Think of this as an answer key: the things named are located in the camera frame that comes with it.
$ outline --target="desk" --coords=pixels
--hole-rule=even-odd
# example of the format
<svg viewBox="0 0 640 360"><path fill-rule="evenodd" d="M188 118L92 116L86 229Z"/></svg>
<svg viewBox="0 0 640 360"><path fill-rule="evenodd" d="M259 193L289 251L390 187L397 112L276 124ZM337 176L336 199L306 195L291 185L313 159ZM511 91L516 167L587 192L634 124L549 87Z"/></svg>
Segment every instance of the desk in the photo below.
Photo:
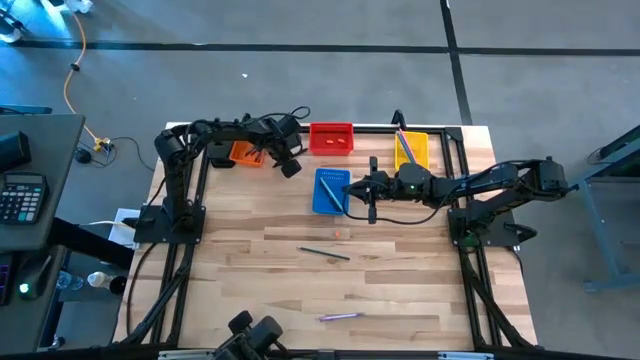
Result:
<svg viewBox="0 0 640 360"><path fill-rule="evenodd" d="M471 172L494 164L488 128L462 131ZM393 144L393 135L356 134L351 155L306 153L298 158L302 171L291 179L269 161L262 169L209 168L207 221L191 270L180 347L219 346L230 336L229 320L246 309L256 320L273 316L284 330L281 342L291 349L472 349L459 257L448 238L444 211L417 226L368 225L311 211L316 168L349 169L354 181L368 173L369 156L377 156L380 169L393 173ZM439 139L430 138L429 144L430 170L444 176ZM159 164L150 194L162 177ZM431 211L421 204L378 202L378 215L394 219L420 219ZM366 216L366 206L352 198L350 212ZM343 254L351 261L300 252L299 246ZM146 248L136 252L130 276ZM167 245L158 245L141 268L131 304L133 327L158 296L166 252ZM496 302L535 343L518 261L504 249L486 252ZM170 303L163 340L172 308ZM479 311L488 338L483 306ZM123 303L114 340L125 337L125 312ZM317 321L321 315L350 312L367 316Z"/></svg>
<svg viewBox="0 0 640 360"><path fill-rule="evenodd" d="M21 251L28 256L30 250L50 246L52 256L47 285L38 299L22 300L13 284L9 304L0 306L0 354L32 352L39 345L51 345L48 341L61 311L56 280L66 248L125 268L131 261L131 250L55 218L83 124L81 115L0 116L0 134L22 131L29 137L32 160L12 171L43 174L49 185L49 195L35 224L0 225L0 252Z"/></svg>

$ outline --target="white cable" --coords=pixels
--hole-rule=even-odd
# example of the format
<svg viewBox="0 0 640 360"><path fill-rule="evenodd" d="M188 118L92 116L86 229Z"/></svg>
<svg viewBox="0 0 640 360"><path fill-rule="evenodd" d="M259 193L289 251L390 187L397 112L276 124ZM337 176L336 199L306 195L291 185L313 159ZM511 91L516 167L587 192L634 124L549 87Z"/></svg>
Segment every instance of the white cable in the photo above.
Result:
<svg viewBox="0 0 640 360"><path fill-rule="evenodd" d="M113 225L113 226L130 227L129 225L119 221L94 221L92 223L83 224L82 226L92 226L92 225Z"/></svg>

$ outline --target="gray carpet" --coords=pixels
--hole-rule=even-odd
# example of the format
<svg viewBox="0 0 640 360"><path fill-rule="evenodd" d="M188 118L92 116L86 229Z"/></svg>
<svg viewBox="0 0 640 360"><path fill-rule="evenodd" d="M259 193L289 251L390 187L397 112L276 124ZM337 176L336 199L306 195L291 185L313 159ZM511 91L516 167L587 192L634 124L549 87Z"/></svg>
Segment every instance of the gray carpet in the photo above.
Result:
<svg viewBox="0 0 640 360"><path fill-rule="evenodd" d="M17 0L13 11L31 36L77 39L73 20L47 18L25 3ZM95 13L83 16L90 40L446 45L435 0L95 3ZM461 46L637 47L635 1L449 4ZM62 83L77 54L0 48L0 103L67 112ZM587 167L593 149L638 124L640 58L462 56L461 62L474 124L490 127L499 160L553 155L574 176ZM153 138L167 121L305 104L313 109L312 121L387 123L401 108L411 123L461 124L452 80L448 55L91 50L74 77L71 98L97 134L136 138L142 156L153 163ZM144 201L150 179L133 144L122 142L108 169L73 165L59 215L77 223L111 219L118 207ZM616 206L608 206L615 218ZM522 257L540 344L638 358L639 290L582 290L583 280L606 279L606 272L578 194L527 205L516 218L539 230ZM59 334L68 347L106 344L117 306L102 303L98 311L65 304Z"/></svg>

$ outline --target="purple pen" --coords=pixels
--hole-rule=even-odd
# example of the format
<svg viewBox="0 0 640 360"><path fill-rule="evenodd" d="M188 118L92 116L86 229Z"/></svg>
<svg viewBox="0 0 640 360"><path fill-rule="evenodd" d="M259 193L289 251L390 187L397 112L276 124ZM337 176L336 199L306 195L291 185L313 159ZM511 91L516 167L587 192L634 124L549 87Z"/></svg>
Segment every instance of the purple pen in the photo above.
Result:
<svg viewBox="0 0 640 360"><path fill-rule="evenodd" d="M359 317L364 315L363 313L352 313L352 314L339 314L339 315L326 315L326 316L322 316L320 318L318 318L318 320L320 321L333 321L333 320L340 320L340 319L348 319L348 318L352 318L352 317Z"/></svg>

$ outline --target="wood grain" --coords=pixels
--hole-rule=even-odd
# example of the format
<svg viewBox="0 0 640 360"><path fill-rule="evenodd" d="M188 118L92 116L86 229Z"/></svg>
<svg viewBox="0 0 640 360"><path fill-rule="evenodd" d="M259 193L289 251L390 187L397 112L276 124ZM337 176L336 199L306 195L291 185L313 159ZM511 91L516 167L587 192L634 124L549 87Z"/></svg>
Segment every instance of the wood grain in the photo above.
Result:
<svg viewBox="0 0 640 360"><path fill-rule="evenodd" d="M471 171L492 165L488 129L462 129ZM282 343L293 349L471 349L460 263L449 243L445 211L417 226L368 225L311 211L316 168L346 168L357 180L368 173L369 156L377 156L379 167L393 173L393 142L392 135L356 135L350 156L304 154L299 158L303 170L291 179L272 169L268 158L261 169L209 168L207 221L196 248L180 346L220 345L231 335L229 320L249 310L254 319L273 316L284 329ZM455 149L451 150L457 164ZM444 176L438 139L429 140L429 156L430 170ZM159 163L150 194L162 176ZM191 193L195 181L194 175ZM366 211L352 199L351 213L365 216ZM424 218L431 209L381 202L378 211L380 216L407 221ZM351 261L303 253L297 250L300 246L346 255ZM136 252L131 274L144 249ZM134 326L157 298L166 251L166 245L158 245L142 266L131 304ZM487 249L487 258L496 301L521 334L535 342L517 260L502 249ZM126 335L124 305L114 340ZM348 312L367 315L328 323L317 320ZM163 336L172 313L167 312ZM479 313L488 339L482 305Z"/></svg>

